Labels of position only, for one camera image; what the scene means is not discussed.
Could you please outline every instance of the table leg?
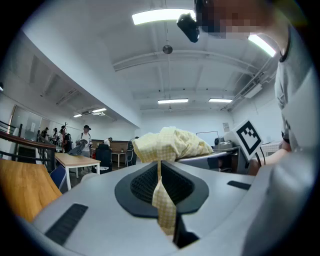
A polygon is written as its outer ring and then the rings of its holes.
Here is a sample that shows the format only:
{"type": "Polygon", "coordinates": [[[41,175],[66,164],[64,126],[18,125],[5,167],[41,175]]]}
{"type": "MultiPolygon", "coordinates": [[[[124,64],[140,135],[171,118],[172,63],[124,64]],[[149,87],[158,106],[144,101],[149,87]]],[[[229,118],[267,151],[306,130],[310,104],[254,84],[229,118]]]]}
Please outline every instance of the table leg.
{"type": "Polygon", "coordinates": [[[66,172],[66,185],[68,187],[68,190],[71,189],[71,183],[70,183],[70,174],[69,174],[69,167],[65,167],[65,172],[66,172]]]}

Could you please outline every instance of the wooden table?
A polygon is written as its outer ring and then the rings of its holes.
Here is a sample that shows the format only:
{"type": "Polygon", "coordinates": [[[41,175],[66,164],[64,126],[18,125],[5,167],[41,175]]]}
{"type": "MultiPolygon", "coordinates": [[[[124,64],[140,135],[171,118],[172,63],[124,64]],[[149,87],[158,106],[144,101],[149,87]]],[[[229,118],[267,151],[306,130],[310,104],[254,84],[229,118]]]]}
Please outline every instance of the wooden table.
{"type": "Polygon", "coordinates": [[[85,157],[83,155],[68,155],[67,153],[54,153],[54,158],[57,159],[65,168],[68,190],[71,189],[69,168],[76,168],[75,175],[77,178],[79,177],[78,167],[96,166],[96,173],[100,174],[101,161],[85,157]]]}
{"type": "Polygon", "coordinates": [[[43,164],[0,159],[0,186],[12,211],[29,222],[62,195],[43,164]]]}
{"type": "Polygon", "coordinates": [[[126,154],[126,152],[112,152],[113,155],[118,155],[118,168],[120,167],[120,155],[126,154]]]}

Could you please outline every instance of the black rubber pad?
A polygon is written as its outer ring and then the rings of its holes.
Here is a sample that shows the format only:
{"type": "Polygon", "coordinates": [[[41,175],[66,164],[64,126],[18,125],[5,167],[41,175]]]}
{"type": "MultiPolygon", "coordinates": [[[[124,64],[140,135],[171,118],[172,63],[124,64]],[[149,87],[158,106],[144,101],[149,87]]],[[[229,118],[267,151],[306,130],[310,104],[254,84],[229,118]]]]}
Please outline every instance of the black rubber pad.
{"type": "Polygon", "coordinates": [[[74,203],[68,210],[49,228],[45,235],[59,245],[63,245],[75,229],[88,206],[74,203]]]}
{"type": "Polygon", "coordinates": [[[249,190],[251,185],[250,184],[247,184],[247,183],[242,183],[242,182],[238,182],[238,181],[229,181],[227,183],[227,185],[230,185],[230,186],[233,186],[233,187],[236,187],[236,188],[239,188],[239,189],[242,189],[242,190],[249,190]]]}

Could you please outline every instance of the cable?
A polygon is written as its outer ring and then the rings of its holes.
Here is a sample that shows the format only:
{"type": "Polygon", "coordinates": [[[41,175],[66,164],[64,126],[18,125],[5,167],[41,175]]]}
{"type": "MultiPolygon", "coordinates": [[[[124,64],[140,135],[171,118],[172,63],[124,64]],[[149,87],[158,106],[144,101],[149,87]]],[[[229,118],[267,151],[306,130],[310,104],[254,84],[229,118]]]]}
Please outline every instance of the cable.
{"type": "Polygon", "coordinates": [[[259,158],[259,156],[258,156],[258,153],[255,153],[255,156],[256,156],[256,159],[258,160],[258,163],[259,163],[259,165],[260,165],[260,167],[261,167],[261,162],[260,162],[260,158],[259,158]]]}
{"type": "Polygon", "coordinates": [[[261,153],[263,155],[263,160],[264,160],[264,165],[266,165],[266,158],[265,158],[265,154],[264,152],[262,151],[262,148],[260,147],[260,150],[261,150],[261,153]]]}

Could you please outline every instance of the yellow checkered cloth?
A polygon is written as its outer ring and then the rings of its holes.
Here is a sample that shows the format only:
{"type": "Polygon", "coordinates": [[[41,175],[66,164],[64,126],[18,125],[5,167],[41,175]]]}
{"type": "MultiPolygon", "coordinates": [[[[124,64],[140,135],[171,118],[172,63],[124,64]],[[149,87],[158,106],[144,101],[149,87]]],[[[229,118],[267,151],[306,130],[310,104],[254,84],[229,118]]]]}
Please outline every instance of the yellow checkered cloth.
{"type": "Polygon", "coordinates": [[[207,155],[212,148],[194,133],[175,127],[164,127],[160,133],[148,133],[133,142],[134,151],[143,163],[158,161],[158,184],[153,192],[152,205],[158,209],[158,224],[167,235],[173,235],[176,206],[161,181],[161,160],[207,155]]]}

